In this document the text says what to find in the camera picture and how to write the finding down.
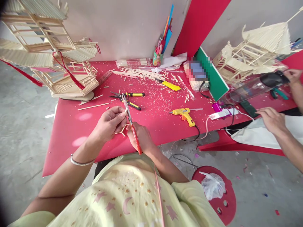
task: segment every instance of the gray floor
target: gray floor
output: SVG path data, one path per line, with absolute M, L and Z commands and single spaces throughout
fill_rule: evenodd
M 57 100 L 50 97 L 46 88 L 35 86 L 3 63 L 0 77 L 1 205 L 12 222 L 47 181 L 41 177 L 41 171 L 53 118 L 45 116 L 54 113 Z M 217 139 L 217 133 L 211 132 L 203 144 Z M 231 180 L 237 212 L 230 226 L 302 226 L 303 175 L 285 157 L 254 152 L 199 152 L 196 146 L 197 142 L 177 141 L 173 147 L 168 143 L 160 149 L 168 158 L 182 154 L 197 166 L 218 168 Z M 171 161 L 189 179 L 192 177 L 192 166 L 174 158 Z M 91 184 L 93 172 L 94 169 L 79 191 Z

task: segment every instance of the red scissors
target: red scissors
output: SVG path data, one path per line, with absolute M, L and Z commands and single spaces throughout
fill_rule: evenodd
M 140 143 L 139 143 L 139 139 L 138 139 L 137 133 L 135 131 L 135 127 L 133 126 L 132 117 L 130 116 L 129 108 L 128 108 L 126 97 L 125 97 L 124 94 L 122 94 L 122 102 L 124 103 L 124 106 L 125 106 L 125 109 L 126 109 L 126 112 L 127 112 L 127 115 L 128 115 L 128 121 L 130 123 L 130 127 L 131 127 L 131 129 L 133 131 L 133 135 L 135 137 L 135 141 L 136 141 L 136 145 L 137 145 L 137 148 L 138 148 L 138 152 L 141 155 L 142 154 L 142 149 L 141 149 L 141 146 L 140 146 Z

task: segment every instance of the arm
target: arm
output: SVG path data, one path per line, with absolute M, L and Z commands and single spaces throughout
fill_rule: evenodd
M 73 154 L 73 160 L 79 163 L 95 160 L 104 144 L 122 130 L 126 124 L 125 117 L 124 109 L 118 106 L 105 111 L 87 140 Z M 68 158 L 46 182 L 22 216 L 37 211 L 49 211 L 57 216 L 73 200 L 91 167 L 92 164 L 74 165 Z
M 286 157 L 303 172 L 303 145 L 286 128 L 285 115 L 271 107 L 262 108 L 256 113 L 263 117 L 266 128 L 275 136 Z
M 139 125 L 137 122 L 134 122 L 133 126 L 136 129 L 142 152 L 155 163 L 160 176 L 170 184 L 173 182 L 189 182 L 183 173 L 157 148 L 152 141 L 148 129 L 142 125 Z M 126 129 L 128 130 L 127 136 L 129 137 L 131 144 L 137 150 L 134 135 L 130 126 L 128 126 Z
M 300 81 L 301 73 L 302 70 L 289 69 L 284 72 L 284 75 L 290 80 L 288 85 L 290 86 L 294 102 L 303 114 L 303 86 Z

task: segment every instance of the red stool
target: red stool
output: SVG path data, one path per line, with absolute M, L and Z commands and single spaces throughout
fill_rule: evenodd
M 285 156 L 281 149 L 264 148 L 259 146 L 242 144 L 234 141 L 230 135 L 221 130 L 218 132 L 219 141 L 199 146 L 200 151 L 255 151 L 267 154 Z
M 226 176 L 218 169 L 212 166 L 202 166 L 198 168 L 193 174 L 192 180 L 196 180 L 199 183 L 205 178 L 205 175 L 199 173 L 215 173 L 222 177 L 225 183 L 226 192 L 223 194 L 222 198 L 215 198 L 209 201 L 212 208 L 218 214 L 219 218 L 222 220 L 224 225 L 228 225 L 234 219 L 237 208 L 236 196 L 232 187 L 232 183 Z

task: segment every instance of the wooden gazebo model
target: wooden gazebo model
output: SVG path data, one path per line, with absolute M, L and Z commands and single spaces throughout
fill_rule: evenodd
M 56 7 L 48 0 L 10 0 L 2 21 L 19 43 L 0 39 L 0 59 L 12 67 L 30 67 L 33 76 L 14 68 L 48 87 L 53 97 L 68 99 L 88 95 L 99 83 L 88 61 L 95 57 L 97 43 L 88 38 L 73 42 L 63 25 L 67 13 L 67 3 L 62 8 L 60 2 Z M 28 37 L 41 42 L 27 44 Z
M 281 54 L 290 54 L 300 50 L 291 50 L 288 22 L 257 29 L 242 30 L 243 42 L 232 47 L 230 42 L 214 58 L 213 64 L 229 84 L 242 82 L 252 74 L 269 73 L 280 68 L 275 58 Z

